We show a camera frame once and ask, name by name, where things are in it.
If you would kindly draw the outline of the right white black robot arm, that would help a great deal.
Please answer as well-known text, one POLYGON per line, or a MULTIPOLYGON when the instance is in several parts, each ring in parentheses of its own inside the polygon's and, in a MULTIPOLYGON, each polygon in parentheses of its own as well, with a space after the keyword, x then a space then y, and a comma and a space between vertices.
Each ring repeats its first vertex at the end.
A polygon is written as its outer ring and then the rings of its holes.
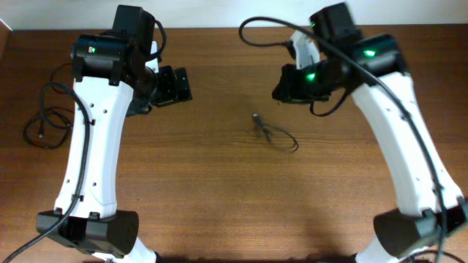
POLYGON ((375 237, 351 262, 403 262, 442 247, 467 226, 467 199, 446 171, 420 113, 397 41, 364 37, 344 3, 314 13, 296 28, 275 100, 325 101, 337 89, 351 98, 374 132, 396 192, 397 207, 375 216, 375 237))

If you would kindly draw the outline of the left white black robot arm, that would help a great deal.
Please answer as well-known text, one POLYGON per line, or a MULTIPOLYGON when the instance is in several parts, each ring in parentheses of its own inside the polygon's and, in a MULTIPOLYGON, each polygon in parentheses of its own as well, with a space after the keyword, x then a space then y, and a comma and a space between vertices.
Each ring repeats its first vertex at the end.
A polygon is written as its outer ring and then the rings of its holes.
POLYGON ((37 231, 106 262, 159 262, 138 236, 135 211, 119 210, 116 167, 127 117, 192 99, 186 70, 160 66, 162 28, 141 7, 119 5, 103 34, 81 35, 72 47, 75 119, 64 182, 37 231))

